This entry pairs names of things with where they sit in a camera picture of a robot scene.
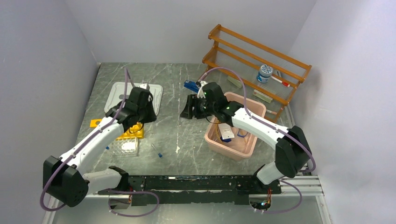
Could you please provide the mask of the yellow test tube rack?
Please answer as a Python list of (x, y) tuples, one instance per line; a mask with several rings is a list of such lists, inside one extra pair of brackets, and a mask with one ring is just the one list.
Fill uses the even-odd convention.
[[(89, 127), (95, 128), (99, 125), (102, 119), (92, 119)], [(125, 133), (116, 138), (116, 140), (129, 140), (133, 138), (143, 139), (144, 138), (144, 124), (137, 123), (136, 125), (129, 128)]]

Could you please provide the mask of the small clear plastic bag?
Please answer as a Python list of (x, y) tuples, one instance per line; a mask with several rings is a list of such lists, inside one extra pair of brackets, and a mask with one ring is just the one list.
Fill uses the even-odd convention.
[(221, 134), (221, 138), (223, 140), (232, 139), (235, 137), (231, 126), (229, 126), (228, 124), (221, 123), (221, 124), (218, 124), (218, 127), (219, 127), (219, 131)]

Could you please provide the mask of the yellow rubber tubing with clamps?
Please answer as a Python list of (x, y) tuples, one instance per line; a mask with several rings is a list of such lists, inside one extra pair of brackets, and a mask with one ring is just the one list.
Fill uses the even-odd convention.
[(219, 129), (219, 125), (218, 125), (218, 124), (215, 124), (215, 134), (216, 134), (216, 137), (217, 137), (217, 140), (219, 141), (219, 143), (222, 144), (222, 145), (224, 145), (225, 142), (222, 142), (222, 141), (221, 141), (222, 136), (221, 136), (221, 133), (220, 133), (220, 129)]

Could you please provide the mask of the blue safety glasses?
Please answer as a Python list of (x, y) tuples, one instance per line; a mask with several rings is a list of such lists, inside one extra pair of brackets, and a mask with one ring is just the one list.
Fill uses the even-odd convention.
[(246, 131), (244, 131), (242, 129), (239, 129), (238, 132), (237, 132), (237, 136), (241, 137), (241, 138), (245, 138), (247, 135), (248, 135), (248, 132), (246, 132)]

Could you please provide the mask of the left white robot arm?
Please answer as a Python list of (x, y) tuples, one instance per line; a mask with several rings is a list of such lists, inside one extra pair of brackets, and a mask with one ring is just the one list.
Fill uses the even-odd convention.
[(50, 156), (43, 163), (43, 190), (40, 205), (46, 193), (75, 207), (86, 195), (102, 190), (114, 190), (123, 194), (129, 189), (128, 173), (111, 166), (103, 171), (88, 173), (90, 164), (116, 138), (137, 123), (156, 121), (153, 95), (148, 84), (132, 88), (128, 99), (111, 108), (100, 124), (74, 148), (60, 157)]

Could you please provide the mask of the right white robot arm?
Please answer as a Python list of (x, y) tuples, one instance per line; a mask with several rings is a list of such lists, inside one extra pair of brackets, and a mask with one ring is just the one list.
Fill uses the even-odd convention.
[(232, 100), (217, 83), (211, 82), (203, 85), (199, 94), (188, 96), (180, 117), (206, 119), (214, 116), (221, 124), (242, 129), (271, 146), (275, 160), (260, 167), (252, 180), (253, 190), (264, 193), (273, 181), (282, 177), (294, 178), (312, 159), (312, 153), (300, 127), (288, 128), (270, 122), (253, 113), (247, 103), (242, 96)]

